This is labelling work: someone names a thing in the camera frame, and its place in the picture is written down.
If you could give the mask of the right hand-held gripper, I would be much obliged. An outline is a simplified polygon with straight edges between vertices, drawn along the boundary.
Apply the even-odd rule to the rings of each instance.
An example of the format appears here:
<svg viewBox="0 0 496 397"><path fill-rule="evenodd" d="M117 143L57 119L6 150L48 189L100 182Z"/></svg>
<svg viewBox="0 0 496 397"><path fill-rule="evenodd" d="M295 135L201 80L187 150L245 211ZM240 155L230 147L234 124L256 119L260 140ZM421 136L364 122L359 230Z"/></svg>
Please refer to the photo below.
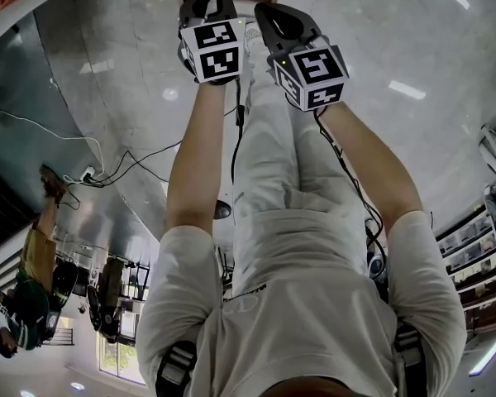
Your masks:
<svg viewBox="0 0 496 397"><path fill-rule="evenodd" d="M317 23L294 7L271 2L255 5L255 19L270 52L277 85L291 104L312 111L341 99L349 72L337 45ZM288 50L287 45L295 45Z"/></svg>

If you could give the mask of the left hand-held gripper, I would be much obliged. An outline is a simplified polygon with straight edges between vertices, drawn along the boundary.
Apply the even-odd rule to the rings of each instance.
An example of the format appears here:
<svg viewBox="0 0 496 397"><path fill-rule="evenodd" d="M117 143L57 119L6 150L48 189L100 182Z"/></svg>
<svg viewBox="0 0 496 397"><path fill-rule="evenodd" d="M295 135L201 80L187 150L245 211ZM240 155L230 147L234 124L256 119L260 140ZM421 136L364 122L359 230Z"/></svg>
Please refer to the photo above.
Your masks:
<svg viewBox="0 0 496 397"><path fill-rule="evenodd" d="M207 6L210 6L208 20ZM233 0L186 0L179 9L178 57L199 83L224 83L240 75L246 19Z"/></svg>

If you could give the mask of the person's right forearm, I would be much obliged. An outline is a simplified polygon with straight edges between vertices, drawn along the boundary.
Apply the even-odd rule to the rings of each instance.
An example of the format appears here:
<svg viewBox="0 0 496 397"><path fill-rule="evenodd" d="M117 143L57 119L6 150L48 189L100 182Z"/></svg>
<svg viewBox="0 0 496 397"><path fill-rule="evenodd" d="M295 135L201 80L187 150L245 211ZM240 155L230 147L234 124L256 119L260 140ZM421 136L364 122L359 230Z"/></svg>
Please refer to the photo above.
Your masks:
<svg viewBox="0 0 496 397"><path fill-rule="evenodd" d="M406 213L423 210L402 162L345 103L328 106L322 121L344 151L387 232Z"/></svg>

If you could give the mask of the person's left forearm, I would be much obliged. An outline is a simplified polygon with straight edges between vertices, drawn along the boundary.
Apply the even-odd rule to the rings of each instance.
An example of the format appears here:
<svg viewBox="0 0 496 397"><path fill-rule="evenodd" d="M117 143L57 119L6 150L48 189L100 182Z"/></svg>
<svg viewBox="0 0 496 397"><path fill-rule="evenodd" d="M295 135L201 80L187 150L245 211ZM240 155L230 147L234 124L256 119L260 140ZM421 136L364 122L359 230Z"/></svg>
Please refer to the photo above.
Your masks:
<svg viewBox="0 0 496 397"><path fill-rule="evenodd" d="M166 204L168 228L198 227L212 234L221 185L224 85L200 84L175 156Z"/></svg>

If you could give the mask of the person's left white shoe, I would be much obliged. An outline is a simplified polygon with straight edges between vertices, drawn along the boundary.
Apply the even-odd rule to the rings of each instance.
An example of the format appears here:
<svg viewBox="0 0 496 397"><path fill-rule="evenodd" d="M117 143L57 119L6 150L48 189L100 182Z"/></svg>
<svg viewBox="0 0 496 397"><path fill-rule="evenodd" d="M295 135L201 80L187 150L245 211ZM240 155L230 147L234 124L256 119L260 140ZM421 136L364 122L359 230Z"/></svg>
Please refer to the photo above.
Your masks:
<svg viewBox="0 0 496 397"><path fill-rule="evenodd" d="M246 23L244 44L249 55L268 53L268 49L265 45L260 27L257 22Z"/></svg>

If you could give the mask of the person's white trousers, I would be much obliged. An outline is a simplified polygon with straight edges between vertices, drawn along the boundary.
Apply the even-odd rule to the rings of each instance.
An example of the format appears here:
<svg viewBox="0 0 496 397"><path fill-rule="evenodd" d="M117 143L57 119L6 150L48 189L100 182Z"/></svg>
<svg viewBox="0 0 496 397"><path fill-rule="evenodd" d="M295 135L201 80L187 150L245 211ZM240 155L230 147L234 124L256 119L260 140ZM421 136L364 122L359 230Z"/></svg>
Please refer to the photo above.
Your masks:
<svg viewBox="0 0 496 397"><path fill-rule="evenodd" d="M233 292L294 270L366 275L365 208L313 117L291 108L251 50L234 171Z"/></svg>

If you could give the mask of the metal shelf rack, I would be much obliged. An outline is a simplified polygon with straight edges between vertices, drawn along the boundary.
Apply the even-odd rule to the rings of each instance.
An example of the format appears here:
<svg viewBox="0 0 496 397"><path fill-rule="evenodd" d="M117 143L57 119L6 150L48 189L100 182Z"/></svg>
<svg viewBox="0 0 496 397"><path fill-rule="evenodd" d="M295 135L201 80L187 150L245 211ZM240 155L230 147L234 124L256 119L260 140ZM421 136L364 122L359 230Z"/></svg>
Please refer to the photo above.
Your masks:
<svg viewBox="0 0 496 397"><path fill-rule="evenodd" d="M483 206L436 237L465 311L496 303L496 230Z"/></svg>

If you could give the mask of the person's white t-shirt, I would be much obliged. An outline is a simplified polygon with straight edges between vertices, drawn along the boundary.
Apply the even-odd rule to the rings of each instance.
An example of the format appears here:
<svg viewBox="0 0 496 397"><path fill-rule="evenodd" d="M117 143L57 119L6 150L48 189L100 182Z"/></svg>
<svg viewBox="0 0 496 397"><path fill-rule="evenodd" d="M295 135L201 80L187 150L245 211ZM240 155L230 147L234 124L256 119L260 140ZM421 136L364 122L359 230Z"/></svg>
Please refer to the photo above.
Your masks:
<svg viewBox="0 0 496 397"><path fill-rule="evenodd" d="M300 376L395 397L394 342L406 323L422 337L429 397L443 395L465 348L465 315L425 213L404 214L389 232L387 300L336 254L325 213L261 213L241 230L251 265L229 300L207 232L179 226L163 236L136 334L150 388L168 350L187 340L197 360L184 397L260 397Z"/></svg>

